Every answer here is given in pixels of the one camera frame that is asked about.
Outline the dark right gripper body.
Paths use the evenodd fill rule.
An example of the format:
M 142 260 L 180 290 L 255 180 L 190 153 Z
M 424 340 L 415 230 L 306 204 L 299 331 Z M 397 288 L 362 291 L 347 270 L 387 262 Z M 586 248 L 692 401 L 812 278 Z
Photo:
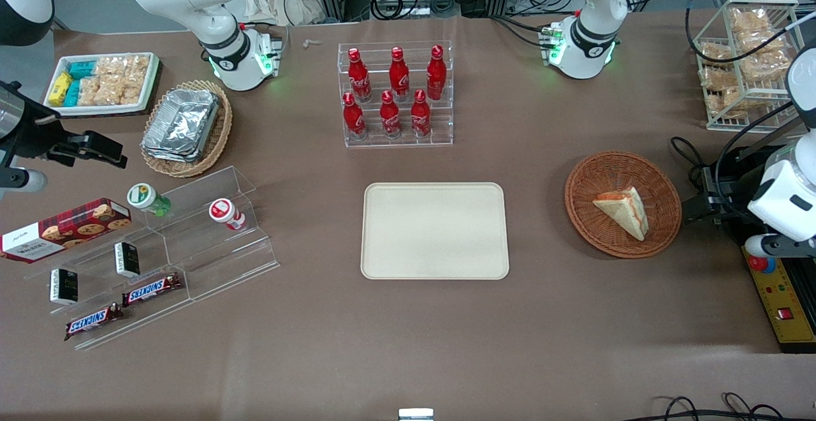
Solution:
M 2 83 L 2 167 L 11 168 L 15 156 L 41 158 L 69 167 L 69 159 L 52 152 L 69 133 L 55 111 L 21 94 L 18 82 Z

